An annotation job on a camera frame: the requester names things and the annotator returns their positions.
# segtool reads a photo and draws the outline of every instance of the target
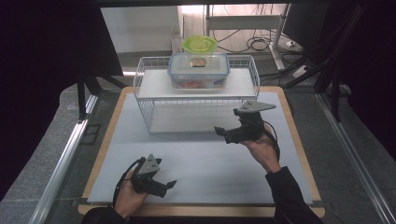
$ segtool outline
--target transparent plastic box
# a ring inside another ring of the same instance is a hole
[[[176,89],[222,89],[229,74],[228,57],[223,53],[195,58],[185,53],[173,54],[168,69]]]
[[[140,59],[134,96],[150,133],[214,132],[240,125],[233,110],[256,101],[260,81],[253,57],[229,55],[230,74],[221,90],[175,89],[168,75],[171,57]]]

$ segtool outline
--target gray floor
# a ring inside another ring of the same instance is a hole
[[[125,71],[133,71],[138,57],[121,55]],[[275,73],[269,55],[255,55],[260,74]],[[282,81],[291,80],[290,75]],[[130,77],[120,78],[132,85]],[[106,127],[118,100],[120,90],[100,80],[105,89],[99,95],[87,130],[83,135],[75,157],[64,177],[64,182],[49,211],[46,223],[79,223],[82,215],[77,204],[91,172]],[[326,207],[325,223],[383,223],[357,176],[351,161],[332,128],[318,97],[312,91],[312,77],[298,86],[285,90],[294,121],[304,145],[322,201]],[[278,84],[277,79],[270,85]],[[72,86],[61,97],[61,106],[47,134],[37,147],[34,156],[26,164],[6,198],[0,202],[1,223],[27,223],[31,218],[50,176],[60,159],[67,140],[78,119],[77,88]],[[392,211],[396,211],[396,163],[388,152],[355,116],[347,104],[340,100],[340,117],[349,139],[358,150],[361,160],[385,196]],[[261,218],[140,218],[139,223],[271,223]]]

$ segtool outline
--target white board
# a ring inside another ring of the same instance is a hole
[[[258,101],[276,105],[275,109],[262,111],[262,118],[276,129],[281,165],[290,168],[305,202],[312,203],[277,93],[260,93]],[[164,198],[149,195],[146,203],[274,203],[265,179],[265,170],[244,146],[225,144],[223,137],[214,132],[150,134],[132,93],[125,99],[88,202],[111,203],[114,188],[122,173],[134,161],[150,153],[155,158],[163,159],[161,171],[154,179],[164,184],[172,180],[177,180],[177,183]]]

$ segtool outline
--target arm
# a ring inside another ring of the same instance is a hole
[[[256,141],[245,141],[241,144],[248,148],[253,158],[267,172],[266,179],[276,205],[276,223],[322,223],[304,202],[300,187],[289,168],[280,167],[273,143],[267,136],[262,135]]]
[[[119,195],[114,208],[98,207],[91,209],[82,219],[81,224],[123,224],[126,223],[134,212],[136,212],[146,200],[147,193],[136,193],[132,185],[129,171],[120,186]]]

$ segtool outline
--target table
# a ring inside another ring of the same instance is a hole
[[[307,180],[307,185],[313,200],[313,205],[311,209],[319,216],[323,217],[325,214],[325,209],[321,203],[320,195],[315,183],[315,179],[312,175],[309,163],[304,153],[303,145],[300,141],[299,134],[295,127],[293,118],[290,113],[288,102],[286,100],[285,94],[279,87],[261,87],[261,92],[276,92],[279,96],[279,100],[282,104],[283,112],[285,114],[290,132],[292,135],[292,140],[294,142],[297,154],[301,165],[304,169],[305,178]],[[128,93],[133,93],[134,89],[131,87],[122,90],[120,99],[117,102],[115,111],[113,113],[112,119],[109,123],[106,135],[98,156],[96,158],[95,164],[92,168],[92,173],[82,195],[83,199],[89,197],[92,186],[99,174],[99,171],[104,162],[107,150],[110,145],[111,138],[116,129],[117,121],[120,117],[120,112],[122,110],[123,103]],[[86,214],[90,209],[95,206],[105,206],[104,204],[84,204],[81,203],[78,206],[78,211],[81,214]],[[163,205],[163,204],[145,204],[136,214],[141,217],[164,217],[164,216],[192,216],[192,217],[272,217],[275,212],[274,206],[269,207],[259,207],[259,206],[204,206],[204,205]]]

